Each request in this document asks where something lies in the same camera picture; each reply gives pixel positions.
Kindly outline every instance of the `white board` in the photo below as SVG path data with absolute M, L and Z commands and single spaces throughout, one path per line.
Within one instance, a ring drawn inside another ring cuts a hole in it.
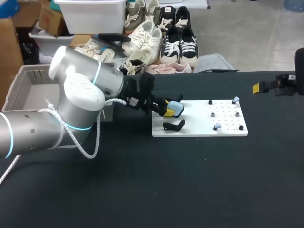
M 247 136 L 248 129 L 245 123 L 243 112 L 239 102 L 232 104 L 231 100 L 209 100 L 203 101 L 181 101 L 184 105 L 184 112 L 179 118 L 162 117 L 158 113 L 152 113 L 152 135 L 154 137 L 229 137 Z M 162 123 L 167 122 L 178 125 L 181 120 L 185 125 L 179 132 L 164 130 Z M 213 130 L 216 123 L 222 128 Z

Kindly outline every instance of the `yellow tag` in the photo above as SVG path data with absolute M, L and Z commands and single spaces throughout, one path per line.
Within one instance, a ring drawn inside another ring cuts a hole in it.
M 259 83 L 258 84 L 255 84 L 253 87 L 252 87 L 252 93 L 253 94 L 256 94 L 256 93 L 259 93 L 260 92 L 260 85 Z
M 164 117 L 172 117 L 174 115 L 175 111 L 167 108 L 167 112 L 165 113 L 165 115 L 163 115 Z

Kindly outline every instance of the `black and white sneaker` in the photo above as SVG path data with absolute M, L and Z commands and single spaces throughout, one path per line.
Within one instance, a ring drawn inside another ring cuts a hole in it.
M 161 63 L 178 63 L 180 57 L 180 36 L 178 29 L 171 26 L 162 42 Z
M 185 27 L 180 37 L 180 64 L 195 67 L 199 60 L 198 44 L 190 27 Z
M 175 24 L 175 11 L 172 6 L 166 6 L 161 8 L 160 25 L 157 28 L 161 29 L 164 36 L 171 25 Z
M 187 26 L 191 28 L 190 12 L 187 7 L 182 6 L 177 11 L 175 26 L 178 27 L 181 31 Z
M 130 57 L 120 66 L 118 70 L 123 75 L 136 75 L 138 74 L 152 59 L 150 50 L 135 51 Z

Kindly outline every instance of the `black table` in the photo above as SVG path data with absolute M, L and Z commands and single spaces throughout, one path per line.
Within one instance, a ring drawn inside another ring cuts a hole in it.
M 151 117 L 117 105 L 95 159 L 62 149 L 21 157 L 0 186 L 0 227 L 303 227 L 304 96 L 252 94 L 279 73 L 157 77 L 158 95 L 239 96 L 248 136 L 153 138 Z M 85 148 L 94 147 L 93 131 Z

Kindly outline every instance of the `white shoe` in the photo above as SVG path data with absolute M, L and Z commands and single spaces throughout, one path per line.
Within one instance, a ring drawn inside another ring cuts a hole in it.
M 156 28 L 152 34 L 146 34 L 146 41 L 140 48 L 140 50 L 150 50 L 152 59 L 148 63 L 148 65 L 153 64 L 159 55 L 159 52 L 162 47 L 162 31 L 159 28 Z
M 140 24 L 134 30 L 134 32 L 128 36 L 131 38 L 131 41 L 128 43 L 123 43 L 123 53 L 129 57 L 133 52 L 139 50 L 145 42 L 146 33 L 152 33 L 154 28 L 154 22 L 150 20 L 147 20 Z
M 105 45 L 95 39 L 90 38 L 85 44 L 78 44 L 74 47 L 74 50 L 80 52 L 93 59 L 100 60 L 100 50 Z
M 136 75 L 151 61 L 152 55 L 150 50 L 135 51 L 118 70 L 123 75 Z

